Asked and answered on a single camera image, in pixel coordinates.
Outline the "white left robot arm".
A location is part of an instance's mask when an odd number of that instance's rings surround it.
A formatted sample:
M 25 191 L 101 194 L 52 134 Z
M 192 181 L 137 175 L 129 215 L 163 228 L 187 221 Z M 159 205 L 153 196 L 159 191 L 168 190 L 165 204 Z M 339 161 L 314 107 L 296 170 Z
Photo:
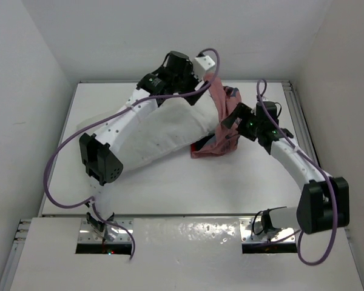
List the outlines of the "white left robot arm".
M 146 74 L 119 109 L 92 134 L 79 138 L 81 161 L 95 190 L 87 221 L 98 232 L 114 218 L 102 200 L 103 187 L 183 147 L 193 159 L 218 157 L 237 149 L 234 125 L 222 122 L 241 104 L 238 89 L 217 76 L 218 61 L 171 51 Z

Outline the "white pillow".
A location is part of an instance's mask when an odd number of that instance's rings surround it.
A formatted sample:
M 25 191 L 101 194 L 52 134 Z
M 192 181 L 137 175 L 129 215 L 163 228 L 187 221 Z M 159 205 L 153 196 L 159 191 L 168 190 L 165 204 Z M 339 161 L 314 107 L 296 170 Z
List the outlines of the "white pillow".
M 215 133 L 224 105 L 203 95 L 191 106 L 182 98 L 172 98 L 136 125 L 127 138 L 118 138 L 122 146 L 117 158 L 124 172 L 144 167 L 166 155 Z

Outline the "red pink patterned pillowcase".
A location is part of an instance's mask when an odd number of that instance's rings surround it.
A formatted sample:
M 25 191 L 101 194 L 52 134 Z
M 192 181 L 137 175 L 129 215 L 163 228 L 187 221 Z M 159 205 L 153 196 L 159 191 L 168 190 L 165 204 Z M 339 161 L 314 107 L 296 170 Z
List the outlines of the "red pink patterned pillowcase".
M 209 88 L 209 94 L 218 112 L 218 124 L 213 133 L 190 146 L 190 156 L 193 159 L 223 156 L 236 151 L 238 147 L 240 135 L 236 128 L 240 122 L 236 121 L 230 129 L 221 122 L 241 103 L 239 89 L 223 85 L 221 79 L 216 77 Z

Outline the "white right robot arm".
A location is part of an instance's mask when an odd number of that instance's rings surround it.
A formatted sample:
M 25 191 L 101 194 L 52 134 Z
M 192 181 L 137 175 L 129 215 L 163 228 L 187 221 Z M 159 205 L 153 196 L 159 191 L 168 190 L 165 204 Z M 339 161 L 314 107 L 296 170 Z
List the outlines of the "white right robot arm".
M 274 102 L 257 103 L 254 109 L 242 102 L 222 121 L 227 128 L 237 125 L 239 135 L 257 141 L 290 174 L 301 190 L 296 207 L 277 207 L 260 212 L 261 231 L 300 229 L 313 234 L 349 224 L 349 185 L 342 177 L 320 172 L 298 147 L 293 134 L 277 129 L 277 106 Z

